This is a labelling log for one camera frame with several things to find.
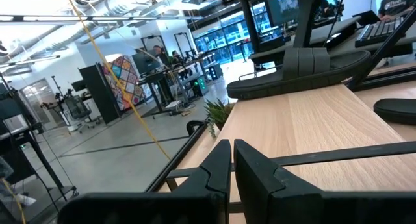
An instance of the colorful tapestry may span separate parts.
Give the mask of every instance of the colorful tapestry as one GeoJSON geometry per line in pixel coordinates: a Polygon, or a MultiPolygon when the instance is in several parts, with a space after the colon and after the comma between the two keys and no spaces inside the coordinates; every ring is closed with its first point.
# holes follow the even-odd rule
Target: colorful tapestry
{"type": "Polygon", "coordinates": [[[127,100],[130,100],[134,105],[137,105],[141,101],[146,101],[146,98],[151,96],[151,91],[147,84],[142,86],[136,85],[138,83],[138,71],[131,61],[132,59],[129,58],[129,56],[121,56],[109,63],[111,70],[122,84],[125,96],[123,96],[121,89],[112,78],[111,73],[102,66],[103,74],[111,87],[120,110],[127,110],[130,107],[127,100]]]}

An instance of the gray floor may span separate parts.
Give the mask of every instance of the gray floor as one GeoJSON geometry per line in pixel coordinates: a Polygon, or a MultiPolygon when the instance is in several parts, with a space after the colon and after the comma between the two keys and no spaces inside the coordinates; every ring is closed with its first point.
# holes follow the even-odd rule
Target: gray floor
{"type": "MultiPolygon", "coordinates": [[[[413,55],[394,58],[391,66],[415,61],[413,55]]],[[[195,102],[191,114],[169,116],[168,114],[145,118],[151,132],[161,141],[166,152],[173,156],[187,140],[186,124],[190,120],[203,120],[206,113],[203,108],[205,99],[223,103],[228,99],[226,85],[239,76],[252,72],[251,62],[234,62],[222,67],[224,78],[209,85],[209,93],[195,102]]],[[[155,106],[154,102],[138,107],[141,114],[155,106]]],[[[168,159],[153,143],[145,128],[134,114],[128,113],[122,119],[111,124],[100,124],[83,134],[68,134],[66,129],[56,129],[37,136],[45,157],[64,185],[74,184],[80,193],[88,192],[142,192],[167,164],[168,159]]],[[[37,158],[32,147],[24,149],[31,164],[47,186],[55,186],[51,177],[37,158]]],[[[18,190],[23,183],[15,184],[18,190]]],[[[24,188],[34,198],[46,194],[45,188],[35,177],[25,179],[24,188]]],[[[56,212],[51,207],[41,223],[52,223],[56,212]]]]}

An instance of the potted plant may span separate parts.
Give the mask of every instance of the potted plant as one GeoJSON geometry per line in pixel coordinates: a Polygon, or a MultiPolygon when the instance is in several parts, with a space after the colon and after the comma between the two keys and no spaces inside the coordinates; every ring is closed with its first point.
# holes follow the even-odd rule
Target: potted plant
{"type": "Polygon", "coordinates": [[[233,107],[234,104],[228,103],[224,105],[219,99],[217,99],[216,103],[206,100],[205,109],[209,117],[209,131],[212,137],[215,138],[214,124],[218,127],[218,129],[222,130],[224,124],[226,124],[228,116],[233,110],[233,107]]]}

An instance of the ceiling pipe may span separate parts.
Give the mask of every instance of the ceiling pipe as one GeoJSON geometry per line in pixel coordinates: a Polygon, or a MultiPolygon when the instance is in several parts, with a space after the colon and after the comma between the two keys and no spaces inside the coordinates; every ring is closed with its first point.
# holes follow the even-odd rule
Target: ceiling pipe
{"type": "MultiPolygon", "coordinates": [[[[147,1],[150,0],[104,0],[94,7],[97,12],[91,9],[86,11],[85,14],[95,16],[122,16],[134,10],[136,7],[142,6],[140,3],[147,1]]],[[[90,31],[96,27],[92,22],[85,22],[85,25],[90,31]]],[[[85,31],[81,22],[76,25],[63,26],[41,39],[34,46],[27,49],[25,53],[21,53],[18,60],[27,60],[31,56],[43,53],[46,49],[60,49],[76,41],[83,35],[85,35],[85,31]]]]}

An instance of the black office chair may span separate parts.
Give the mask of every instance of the black office chair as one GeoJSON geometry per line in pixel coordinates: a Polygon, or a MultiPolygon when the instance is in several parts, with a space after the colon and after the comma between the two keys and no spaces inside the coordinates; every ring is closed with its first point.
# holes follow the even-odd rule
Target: black office chair
{"type": "Polygon", "coordinates": [[[91,123],[87,123],[85,120],[90,117],[91,110],[87,109],[83,100],[80,96],[76,95],[65,99],[65,104],[70,111],[71,117],[75,121],[80,121],[78,124],[79,133],[83,133],[82,129],[84,127],[94,128],[95,126],[91,123]]]}

